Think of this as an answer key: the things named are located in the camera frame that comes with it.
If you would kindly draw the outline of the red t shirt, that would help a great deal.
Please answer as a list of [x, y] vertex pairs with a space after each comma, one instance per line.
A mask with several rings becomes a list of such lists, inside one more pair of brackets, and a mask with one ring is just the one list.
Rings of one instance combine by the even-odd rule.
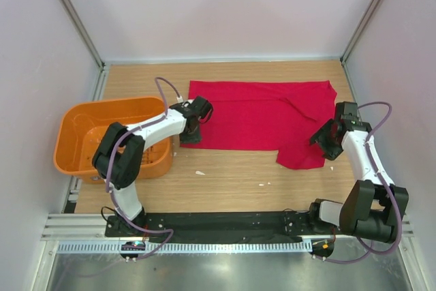
[[315, 82], [206, 82], [192, 80], [189, 98], [213, 106], [201, 125], [197, 149], [276, 151], [276, 162], [292, 170], [321, 168], [325, 159], [309, 139], [334, 115], [337, 92]]

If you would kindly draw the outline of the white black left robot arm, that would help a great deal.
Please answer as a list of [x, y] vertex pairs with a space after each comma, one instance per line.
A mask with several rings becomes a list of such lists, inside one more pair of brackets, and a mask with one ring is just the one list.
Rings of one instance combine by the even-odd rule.
[[212, 117], [213, 105], [205, 98], [181, 99], [150, 119], [108, 126], [92, 159], [92, 165], [105, 181], [121, 229], [129, 236], [145, 232], [146, 212], [139, 201], [136, 180], [143, 153], [166, 138], [178, 136], [182, 144], [201, 141], [200, 126]]

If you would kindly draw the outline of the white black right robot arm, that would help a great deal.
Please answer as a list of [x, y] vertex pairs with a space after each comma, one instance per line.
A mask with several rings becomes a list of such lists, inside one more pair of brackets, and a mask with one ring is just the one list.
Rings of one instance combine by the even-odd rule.
[[360, 118], [358, 109], [353, 102], [337, 103], [333, 118], [310, 139], [327, 160], [346, 154], [356, 182], [343, 203], [319, 198], [312, 202], [307, 225], [316, 234], [337, 227], [359, 239], [394, 243], [402, 233], [409, 194], [384, 169], [375, 148], [375, 128]]

